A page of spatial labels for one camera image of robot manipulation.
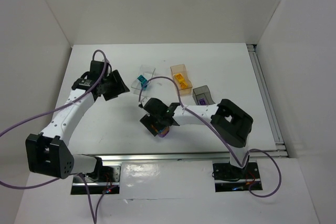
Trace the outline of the teal rectangular lego brick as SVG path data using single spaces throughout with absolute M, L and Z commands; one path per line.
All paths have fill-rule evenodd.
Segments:
M 142 84 L 142 85 L 145 85 L 147 83 L 147 79 L 143 76 L 143 75 L 139 75 L 137 77 L 137 79 L 139 80 L 139 82 Z

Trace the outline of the yellow square lego brick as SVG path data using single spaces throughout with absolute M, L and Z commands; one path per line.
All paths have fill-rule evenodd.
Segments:
M 181 73 L 177 73 L 174 75 L 174 78 L 178 81 L 178 82 L 182 82 L 184 81 L 184 77 Z

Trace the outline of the purple rounded lego brick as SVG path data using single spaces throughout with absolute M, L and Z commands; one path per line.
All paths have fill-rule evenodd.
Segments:
M 198 104 L 199 104 L 199 105 L 207 105 L 207 101 L 206 101 L 205 99 L 202 98 L 202 99 L 199 99 L 199 100 L 198 100 Z

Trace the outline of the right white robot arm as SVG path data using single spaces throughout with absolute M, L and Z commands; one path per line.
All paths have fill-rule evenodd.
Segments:
M 139 102 L 146 115 L 140 122 L 153 135 L 162 134 L 172 126 L 205 125 L 230 152 L 229 163 L 243 169 L 248 163 L 248 138 L 253 118 L 229 99 L 212 105 L 165 105 L 157 98 Z

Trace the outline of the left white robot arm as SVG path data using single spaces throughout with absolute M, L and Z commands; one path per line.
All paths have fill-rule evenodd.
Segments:
M 86 154 L 72 154 L 70 138 L 84 114 L 97 98 L 117 98 L 129 92 L 117 70 L 109 71 L 109 63 L 92 60 L 90 70 L 72 85 L 66 107 L 39 134 L 30 134 L 26 141 L 29 170 L 33 173 L 65 179 L 72 174 L 85 174 L 93 180 L 103 173 L 102 159 Z

